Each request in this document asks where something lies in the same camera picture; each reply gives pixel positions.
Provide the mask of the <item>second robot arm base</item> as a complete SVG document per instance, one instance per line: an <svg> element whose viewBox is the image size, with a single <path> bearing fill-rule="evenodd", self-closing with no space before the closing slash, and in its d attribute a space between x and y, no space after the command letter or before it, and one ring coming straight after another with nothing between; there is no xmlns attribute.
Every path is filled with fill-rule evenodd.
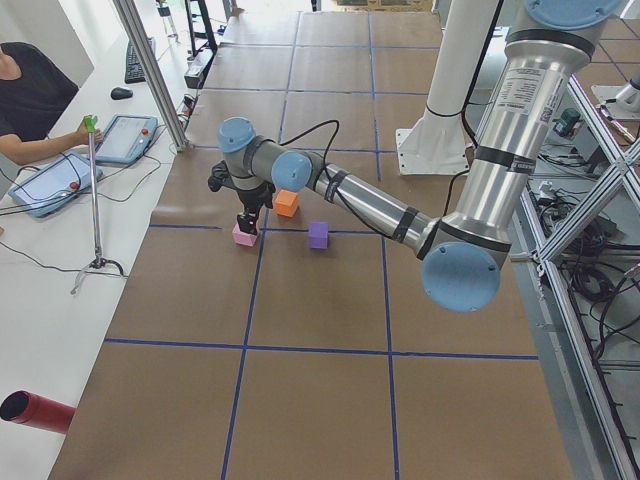
<svg viewBox="0 0 640 480"><path fill-rule="evenodd" d="M639 120L639 72L622 86L594 85L591 91L615 120Z"/></svg>

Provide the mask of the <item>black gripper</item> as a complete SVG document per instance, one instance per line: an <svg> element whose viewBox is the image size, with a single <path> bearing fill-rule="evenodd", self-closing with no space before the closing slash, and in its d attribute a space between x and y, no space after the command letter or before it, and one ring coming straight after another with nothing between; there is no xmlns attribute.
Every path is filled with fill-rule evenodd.
<svg viewBox="0 0 640 480"><path fill-rule="evenodd" d="M275 185L270 182L262 182L251 190L239 190L238 196L244 206L243 213L236 216L239 230L246 234L258 233L258 220L262 207L273 208L273 195Z"/></svg>

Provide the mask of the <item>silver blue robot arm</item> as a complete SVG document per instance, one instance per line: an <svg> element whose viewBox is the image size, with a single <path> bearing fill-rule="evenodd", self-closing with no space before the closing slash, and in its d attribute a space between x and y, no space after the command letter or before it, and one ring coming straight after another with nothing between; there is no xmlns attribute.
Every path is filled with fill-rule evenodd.
<svg viewBox="0 0 640 480"><path fill-rule="evenodd" d="M410 248L421 261L426 294L441 307L474 312L496 296L511 248L507 226L547 137L571 76L587 66L614 1L525 1L505 46L484 130L455 207L431 218L324 156L258 135L243 117L219 127L223 153L208 179L229 188L243 209L236 221L257 233L263 208L277 190L310 189L348 210L370 230Z"/></svg>

